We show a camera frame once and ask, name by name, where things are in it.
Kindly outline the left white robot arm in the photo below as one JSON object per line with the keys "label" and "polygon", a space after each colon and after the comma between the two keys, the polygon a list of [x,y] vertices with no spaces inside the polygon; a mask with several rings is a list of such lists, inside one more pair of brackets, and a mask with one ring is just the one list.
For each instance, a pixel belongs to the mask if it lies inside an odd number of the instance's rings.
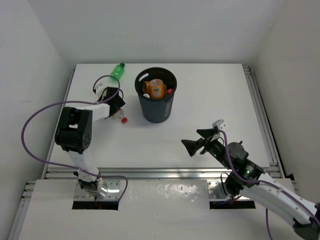
{"label": "left white robot arm", "polygon": [[113,117],[121,123],[127,123],[122,107],[125,105],[123,91],[116,87],[102,90],[98,104],[82,107],[65,106],[62,109],[54,140],[67,152],[78,170],[78,184],[82,190],[94,197],[103,199],[109,193],[108,185],[94,166],[89,150],[92,141],[93,122]]}

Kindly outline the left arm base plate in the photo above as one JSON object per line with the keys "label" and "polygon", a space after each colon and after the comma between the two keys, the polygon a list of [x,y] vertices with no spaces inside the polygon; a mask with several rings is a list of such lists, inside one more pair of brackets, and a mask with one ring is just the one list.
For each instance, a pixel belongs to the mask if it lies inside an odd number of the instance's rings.
{"label": "left arm base plate", "polygon": [[120,181],[108,180],[98,187],[98,192],[81,188],[77,183],[74,197],[73,210],[111,210],[119,209]]}

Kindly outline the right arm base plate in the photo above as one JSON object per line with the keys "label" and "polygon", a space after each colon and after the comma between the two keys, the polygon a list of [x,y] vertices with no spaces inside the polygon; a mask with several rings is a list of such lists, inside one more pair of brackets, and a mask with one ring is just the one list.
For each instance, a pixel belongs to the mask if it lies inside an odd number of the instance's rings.
{"label": "right arm base plate", "polygon": [[246,210],[255,209],[255,202],[247,197],[230,196],[224,190],[220,179],[207,180],[209,207],[211,210]]}

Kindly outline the orange bottle barcode label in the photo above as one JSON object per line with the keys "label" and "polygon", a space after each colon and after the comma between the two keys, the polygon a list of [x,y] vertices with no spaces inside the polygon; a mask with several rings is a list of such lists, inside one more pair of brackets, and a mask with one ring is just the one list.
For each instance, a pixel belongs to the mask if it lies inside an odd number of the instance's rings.
{"label": "orange bottle barcode label", "polygon": [[161,79],[153,79],[149,82],[150,97],[152,99],[162,99],[165,95],[164,82]]}

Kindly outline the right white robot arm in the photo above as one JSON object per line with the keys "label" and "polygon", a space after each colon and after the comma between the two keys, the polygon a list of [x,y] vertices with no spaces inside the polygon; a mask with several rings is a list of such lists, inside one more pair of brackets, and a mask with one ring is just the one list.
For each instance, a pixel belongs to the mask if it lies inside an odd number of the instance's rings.
{"label": "right white robot arm", "polygon": [[181,140],[188,154],[209,153],[226,169],[231,170],[224,189],[232,197],[249,198],[273,212],[292,226],[304,240],[320,238],[320,205],[310,202],[282,186],[264,169],[249,160],[241,142],[228,142],[226,133],[218,127],[198,129],[200,139]]}

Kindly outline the clear bottle red label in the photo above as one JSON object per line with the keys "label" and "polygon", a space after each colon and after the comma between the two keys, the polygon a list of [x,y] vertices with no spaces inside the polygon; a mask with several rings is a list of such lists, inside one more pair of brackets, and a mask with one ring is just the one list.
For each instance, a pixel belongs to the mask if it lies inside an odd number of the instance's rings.
{"label": "clear bottle red label", "polygon": [[166,90],[166,94],[167,94],[167,95],[170,95],[170,94],[172,94],[173,92],[174,92],[174,90],[173,90],[172,88]]}
{"label": "clear bottle red label", "polygon": [[125,117],[124,111],[120,108],[117,112],[113,114],[113,119],[121,122],[122,124],[126,124],[128,119]]}

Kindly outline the green plastic bottle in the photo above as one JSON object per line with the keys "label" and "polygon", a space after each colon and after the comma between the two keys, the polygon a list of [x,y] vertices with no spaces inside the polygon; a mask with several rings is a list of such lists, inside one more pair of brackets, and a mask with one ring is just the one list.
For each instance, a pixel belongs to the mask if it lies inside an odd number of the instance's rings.
{"label": "green plastic bottle", "polygon": [[121,62],[117,64],[112,70],[112,72],[110,73],[111,75],[110,79],[112,80],[112,82],[116,83],[122,78],[124,73],[125,73],[125,63]]}

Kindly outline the orange bottle brown cap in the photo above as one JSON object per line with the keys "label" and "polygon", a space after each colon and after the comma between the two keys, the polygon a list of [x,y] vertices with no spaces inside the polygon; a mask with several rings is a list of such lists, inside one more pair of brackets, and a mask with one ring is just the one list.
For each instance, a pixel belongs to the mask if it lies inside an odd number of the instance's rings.
{"label": "orange bottle brown cap", "polygon": [[151,92],[150,81],[144,81],[142,83],[142,92],[143,94],[150,94]]}

